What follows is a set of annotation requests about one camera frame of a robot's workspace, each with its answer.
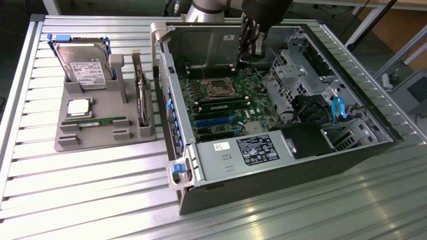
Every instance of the warning label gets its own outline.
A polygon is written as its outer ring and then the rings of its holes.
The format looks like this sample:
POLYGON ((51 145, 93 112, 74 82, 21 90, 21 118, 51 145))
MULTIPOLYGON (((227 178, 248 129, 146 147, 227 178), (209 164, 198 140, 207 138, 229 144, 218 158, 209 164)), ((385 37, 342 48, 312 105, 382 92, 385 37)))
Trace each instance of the warning label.
POLYGON ((269 135, 239 139, 237 142, 246 165, 252 166, 280 159, 280 155, 269 135))

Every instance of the aluminum table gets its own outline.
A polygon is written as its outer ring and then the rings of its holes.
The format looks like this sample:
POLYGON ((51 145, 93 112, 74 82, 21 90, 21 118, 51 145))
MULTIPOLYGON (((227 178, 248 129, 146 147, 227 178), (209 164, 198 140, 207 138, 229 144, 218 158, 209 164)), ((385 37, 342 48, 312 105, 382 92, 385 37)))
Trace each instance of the aluminum table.
POLYGON ((150 24, 179 18, 37 16, 30 23, 0 126, 0 239, 426 239, 427 138, 328 26, 306 23, 406 141, 344 174, 179 216, 158 140, 57 153, 65 71, 47 34, 109 35, 113 53, 142 53, 153 79, 150 24))

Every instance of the blue latch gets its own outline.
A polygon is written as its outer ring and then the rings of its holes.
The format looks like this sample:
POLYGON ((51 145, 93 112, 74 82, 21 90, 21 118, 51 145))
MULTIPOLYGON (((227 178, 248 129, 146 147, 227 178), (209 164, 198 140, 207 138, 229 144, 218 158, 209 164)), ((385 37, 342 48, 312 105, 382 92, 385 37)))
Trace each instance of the blue latch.
POLYGON ((173 174, 182 174, 186 172, 186 163, 174 164, 171 167, 173 174))
POLYGON ((73 41, 73 36, 70 35, 57 35, 57 39, 55 39, 57 42, 71 42, 73 41))
POLYGON ((173 106, 173 99, 170 98, 167 100, 166 109, 171 109, 173 108, 171 106, 173 106))

